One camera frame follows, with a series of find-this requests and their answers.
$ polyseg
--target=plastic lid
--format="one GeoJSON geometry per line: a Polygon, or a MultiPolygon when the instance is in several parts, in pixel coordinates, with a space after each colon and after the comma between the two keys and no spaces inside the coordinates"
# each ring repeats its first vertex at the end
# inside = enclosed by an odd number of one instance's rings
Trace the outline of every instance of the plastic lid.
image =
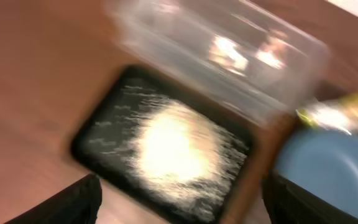
{"type": "Polygon", "coordinates": [[[259,125],[310,97],[328,59],[322,42],[247,1],[123,4],[127,49],[259,125]]]}

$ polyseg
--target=brown tabletop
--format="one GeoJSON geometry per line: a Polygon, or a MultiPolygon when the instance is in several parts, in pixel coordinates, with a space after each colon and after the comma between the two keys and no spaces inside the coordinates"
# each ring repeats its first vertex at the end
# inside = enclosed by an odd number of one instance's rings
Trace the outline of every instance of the brown tabletop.
{"type": "MultiPolygon", "coordinates": [[[[322,0],[255,2],[329,44],[327,81],[358,90],[356,17],[322,0]]],[[[100,0],[0,0],[0,223],[88,173],[68,144],[117,71],[135,62],[117,38],[100,0]]],[[[253,127],[258,150],[225,222],[243,217],[292,124],[253,127]]],[[[103,194],[98,223],[165,223],[108,184],[103,194]]]]}

